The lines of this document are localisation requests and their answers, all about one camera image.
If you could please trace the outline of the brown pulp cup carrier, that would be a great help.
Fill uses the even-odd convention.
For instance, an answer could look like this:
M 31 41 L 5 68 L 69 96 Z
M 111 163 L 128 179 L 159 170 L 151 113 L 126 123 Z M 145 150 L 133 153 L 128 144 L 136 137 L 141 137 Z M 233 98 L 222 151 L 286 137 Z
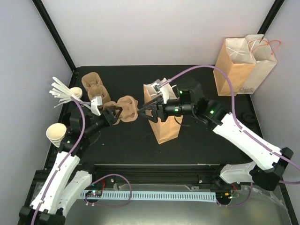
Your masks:
M 138 101 L 132 96 L 123 96 L 117 102 L 110 101 L 104 104 L 103 108 L 111 106 L 121 107 L 122 112 L 114 125 L 122 122 L 133 122 L 138 118 Z

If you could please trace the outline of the small brown paper bag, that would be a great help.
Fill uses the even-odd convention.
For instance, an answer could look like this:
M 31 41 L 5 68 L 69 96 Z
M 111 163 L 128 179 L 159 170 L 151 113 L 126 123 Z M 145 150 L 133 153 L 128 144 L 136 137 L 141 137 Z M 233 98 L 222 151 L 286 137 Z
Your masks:
M 155 138 L 159 144 L 165 143 L 178 137 L 182 116 L 167 115 L 163 107 L 168 100 L 176 100 L 177 97 L 173 91 L 173 87 L 169 84 L 162 87 L 160 92 L 154 88 L 155 85 L 165 82 L 166 79 L 157 80 L 152 84 L 143 86 L 144 103 L 147 109 L 144 115 L 148 119 Z

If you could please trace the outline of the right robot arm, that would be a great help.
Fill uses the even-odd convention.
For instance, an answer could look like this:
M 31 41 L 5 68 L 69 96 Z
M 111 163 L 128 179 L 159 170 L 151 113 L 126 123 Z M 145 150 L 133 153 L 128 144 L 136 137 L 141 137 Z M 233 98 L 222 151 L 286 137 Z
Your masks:
M 156 80 L 145 84 L 144 105 L 138 114 L 148 121 L 165 122 L 169 117 L 191 115 L 209 130 L 238 147 L 252 162 L 224 165 L 213 177 L 214 186 L 223 189 L 237 182 L 253 182 L 259 187 L 273 191 L 280 183 L 293 151 L 276 147 L 249 128 L 215 100 L 207 100 L 201 84 L 195 80 L 177 85 L 178 95 L 172 87 Z

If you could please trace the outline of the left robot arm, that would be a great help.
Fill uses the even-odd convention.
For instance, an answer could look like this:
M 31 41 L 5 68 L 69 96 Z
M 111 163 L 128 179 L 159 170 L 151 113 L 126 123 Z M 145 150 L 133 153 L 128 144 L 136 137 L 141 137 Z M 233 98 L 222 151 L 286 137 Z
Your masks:
M 37 196 L 19 211 L 21 225 L 63 225 L 79 194 L 88 187 L 96 187 L 101 180 L 86 164 L 75 172 L 82 156 L 91 145 L 90 138 L 101 129 L 115 124 L 122 108 L 110 106 L 99 116 L 87 109 L 75 108 L 66 115 L 67 131 L 57 151 L 54 165 Z

